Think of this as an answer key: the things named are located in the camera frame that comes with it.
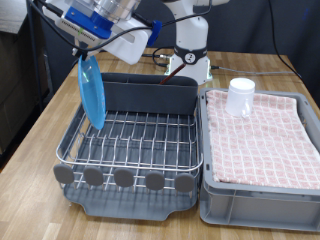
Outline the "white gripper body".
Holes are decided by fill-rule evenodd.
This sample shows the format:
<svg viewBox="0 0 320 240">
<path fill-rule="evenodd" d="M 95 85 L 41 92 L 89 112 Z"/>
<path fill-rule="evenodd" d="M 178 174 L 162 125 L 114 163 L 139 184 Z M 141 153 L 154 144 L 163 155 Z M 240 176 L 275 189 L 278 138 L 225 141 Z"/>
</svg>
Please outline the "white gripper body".
<svg viewBox="0 0 320 240">
<path fill-rule="evenodd" d="M 88 45 L 87 50 L 79 50 L 79 53 L 88 51 L 89 58 L 104 50 L 132 65 L 139 61 L 150 36 L 151 30 L 146 25 L 131 18 L 114 24 L 108 38 L 101 38 L 79 27 L 76 39 Z"/>
</svg>

